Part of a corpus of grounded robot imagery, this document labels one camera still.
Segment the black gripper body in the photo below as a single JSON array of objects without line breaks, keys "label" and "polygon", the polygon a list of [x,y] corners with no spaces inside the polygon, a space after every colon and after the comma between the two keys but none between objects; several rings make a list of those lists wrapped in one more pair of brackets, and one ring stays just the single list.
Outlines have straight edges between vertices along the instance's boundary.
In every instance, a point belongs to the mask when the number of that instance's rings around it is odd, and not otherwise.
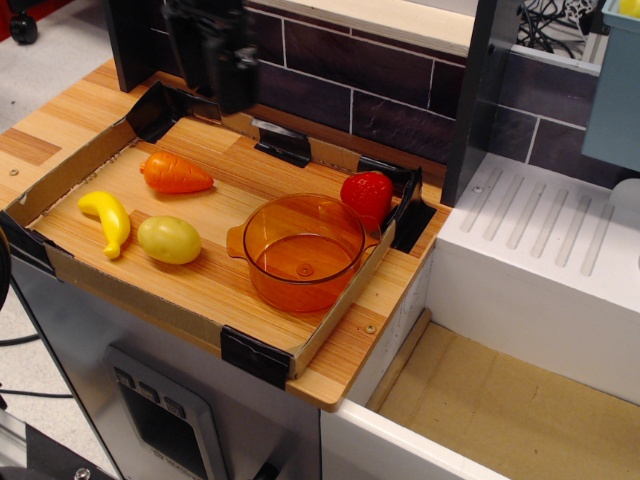
[{"label": "black gripper body", "polygon": [[165,1],[162,15],[178,53],[199,52],[209,39],[231,51],[250,44],[242,1]]}]

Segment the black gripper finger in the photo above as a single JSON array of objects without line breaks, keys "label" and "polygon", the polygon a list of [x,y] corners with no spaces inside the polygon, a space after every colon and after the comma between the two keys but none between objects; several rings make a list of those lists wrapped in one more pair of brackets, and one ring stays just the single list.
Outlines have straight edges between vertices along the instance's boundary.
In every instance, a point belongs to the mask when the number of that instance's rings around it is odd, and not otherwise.
[{"label": "black gripper finger", "polygon": [[239,113],[257,103],[259,61],[256,47],[224,51],[217,57],[217,96],[224,115]]},{"label": "black gripper finger", "polygon": [[207,97],[213,97],[216,93],[214,60],[215,54],[206,47],[187,47],[182,54],[182,71],[187,85]]}]

